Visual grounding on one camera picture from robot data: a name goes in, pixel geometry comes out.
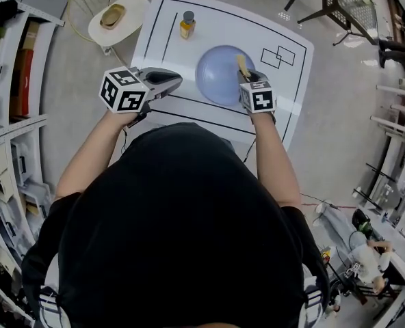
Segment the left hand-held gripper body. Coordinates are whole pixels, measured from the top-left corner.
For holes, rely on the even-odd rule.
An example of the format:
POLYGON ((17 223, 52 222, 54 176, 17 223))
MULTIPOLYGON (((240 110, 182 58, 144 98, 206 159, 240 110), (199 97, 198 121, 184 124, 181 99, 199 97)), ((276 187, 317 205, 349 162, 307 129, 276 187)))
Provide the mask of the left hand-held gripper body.
POLYGON ((121 66, 105 71, 99 90, 99 98, 107 107, 105 120, 114 121, 114 124, 120 122, 123 126, 123 120, 128 120, 131 114, 132 121, 125 126, 134 126, 146 118, 154 96, 142 75, 137 67, 121 66))

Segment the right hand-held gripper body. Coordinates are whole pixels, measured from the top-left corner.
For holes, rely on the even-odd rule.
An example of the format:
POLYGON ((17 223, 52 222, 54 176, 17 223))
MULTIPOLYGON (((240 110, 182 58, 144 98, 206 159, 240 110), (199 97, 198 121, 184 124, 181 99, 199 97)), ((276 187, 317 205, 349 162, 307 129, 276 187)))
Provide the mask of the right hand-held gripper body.
POLYGON ((268 80, 239 83, 239 103, 248 113, 266 113, 276 121, 276 96, 268 80))

